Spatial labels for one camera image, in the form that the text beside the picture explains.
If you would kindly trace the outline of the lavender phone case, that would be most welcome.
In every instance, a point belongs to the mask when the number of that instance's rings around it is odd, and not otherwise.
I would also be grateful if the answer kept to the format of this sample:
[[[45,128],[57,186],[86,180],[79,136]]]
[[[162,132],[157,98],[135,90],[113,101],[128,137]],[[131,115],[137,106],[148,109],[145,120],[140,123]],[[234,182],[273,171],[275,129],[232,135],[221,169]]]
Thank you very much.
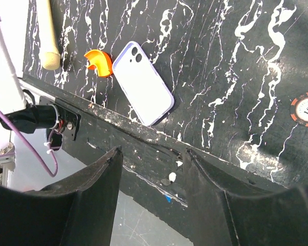
[[[112,70],[143,125],[155,124],[173,107],[172,93],[137,42],[126,44]]]

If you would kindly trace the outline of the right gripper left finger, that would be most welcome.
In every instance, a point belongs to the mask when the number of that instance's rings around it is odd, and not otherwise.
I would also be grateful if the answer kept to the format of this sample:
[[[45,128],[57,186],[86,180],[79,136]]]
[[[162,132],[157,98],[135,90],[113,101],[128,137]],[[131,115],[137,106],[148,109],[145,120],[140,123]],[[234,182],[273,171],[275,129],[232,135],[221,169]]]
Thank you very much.
[[[121,147],[39,191],[0,186],[0,245],[110,245]]]

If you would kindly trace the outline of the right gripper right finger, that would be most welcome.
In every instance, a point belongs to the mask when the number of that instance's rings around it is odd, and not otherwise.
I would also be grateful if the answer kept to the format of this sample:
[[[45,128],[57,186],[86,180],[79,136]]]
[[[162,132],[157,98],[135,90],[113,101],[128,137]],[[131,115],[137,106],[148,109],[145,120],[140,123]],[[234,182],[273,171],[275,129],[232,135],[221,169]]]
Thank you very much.
[[[308,186],[269,192],[183,155],[194,245],[308,245]]]

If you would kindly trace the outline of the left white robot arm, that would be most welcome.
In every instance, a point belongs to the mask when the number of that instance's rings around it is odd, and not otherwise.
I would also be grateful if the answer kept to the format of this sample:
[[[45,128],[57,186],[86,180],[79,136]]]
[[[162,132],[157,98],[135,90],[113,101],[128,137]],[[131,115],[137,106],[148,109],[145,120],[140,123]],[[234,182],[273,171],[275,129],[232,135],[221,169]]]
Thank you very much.
[[[53,32],[50,3],[49,1],[37,1],[37,3],[40,4],[40,20],[45,35],[44,68],[54,70],[60,66],[60,57]],[[27,101],[20,85],[20,79],[16,74],[0,27],[0,112],[9,114],[26,107]],[[10,130],[5,130],[0,122],[0,151],[7,147],[9,142]]]

